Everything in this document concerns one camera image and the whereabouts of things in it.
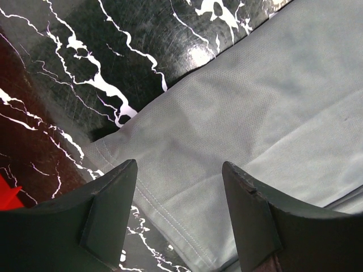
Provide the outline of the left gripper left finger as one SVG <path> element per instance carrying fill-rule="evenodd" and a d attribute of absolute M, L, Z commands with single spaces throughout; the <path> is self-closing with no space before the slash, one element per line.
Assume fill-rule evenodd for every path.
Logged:
<path fill-rule="evenodd" d="M 126 160 L 63 196 L 1 212 L 1 270 L 116 271 L 137 172 Z"/>

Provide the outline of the dark grey t-shirt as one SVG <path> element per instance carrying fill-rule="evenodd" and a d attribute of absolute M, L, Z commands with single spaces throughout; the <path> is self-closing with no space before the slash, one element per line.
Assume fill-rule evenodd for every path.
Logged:
<path fill-rule="evenodd" d="M 293 1 L 88 145 L 138 164 L 136 205 L 192 271 L 237 259 L 222 165 L 304 202 L 362 211 L 362 2 Z"/>

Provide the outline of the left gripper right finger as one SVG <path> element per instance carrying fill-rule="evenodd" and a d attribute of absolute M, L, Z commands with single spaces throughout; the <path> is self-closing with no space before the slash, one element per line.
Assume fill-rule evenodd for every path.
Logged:
<path fill-rule="evenodd" d="M 362 215 L 293 198 L 224 162 L 242 271 L 361 271 Z"/>

